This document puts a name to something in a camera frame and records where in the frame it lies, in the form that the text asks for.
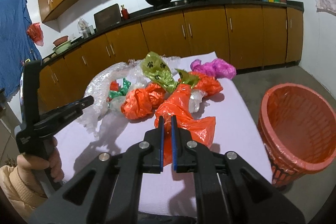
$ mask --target trash can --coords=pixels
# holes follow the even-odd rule
[[[335,112],[321,95],[303,85],[269,89],[261,102],[258,130],[275,187],[324,170],[336,156]]]

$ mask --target blue cloth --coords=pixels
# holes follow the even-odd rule
[[[31,23],[27,0],[0,0],[0,90],[7,98],[20,85],[22,62],[42,59],[27,35]]]

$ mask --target beige jacket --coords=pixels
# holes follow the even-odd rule
[[[46,201],[30,190],[21,180],[17,167],[3,166],[0,168],[0,187],[24,220],[27,220],[35,208]]]

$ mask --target white table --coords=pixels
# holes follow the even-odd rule
[[[210,62],[216,54],[210,53],[181,59],[179,68],[190,71],[195,59]],[[272,170],[263,142],[255,123],[231,80],[219,79],[224,90],[202,103],[198,117],[216,116],[216,128],[212,151],[221,154],[237,152],[266,180],[272,181]],[[104,118],[101,126],[109,128],[108,134],[96,140],[85,128],[74,121],[56,138],[63,163],[65,180],[70,180],[101,152],[119,154],[134,143],[143,140],[147,130],[154,128],[155,116],[141,122],[127,121],[119,117],[114,121]],[[196,216],[196,201],[192,174],[177,174],[172,166],[164,167],[161,174],[144,174],[140,194],[139,211],[160,215]]]

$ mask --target red plastic bag hanging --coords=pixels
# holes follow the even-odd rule
[[[215,135],[216,117],[194,120],[188,111],[191,86],[179,84],[170,97],[155,112],[154,126],[157,128],[159,117],[165,119],[163,165],[172,163],[171,117],[176,115],[177,126],[190,131],[193,140],[210,147]]]
[[[156,83],[149,83],[145,89],[135,89],[127,93],[121,112],[130,120],[144,118],[164,102],[166,91]]]
[[[197,71],[191,71],[189,73],[199,77],[199,81],[194,88],[206,92],[208,94],[206,97],[215,95],[223,90],[222,85],[215,77]]]
[[[43,32],[40,26],[40,23],[31,24],[28,27],[27,34],[34,41],[34,43],[38,46],[43,46]]]

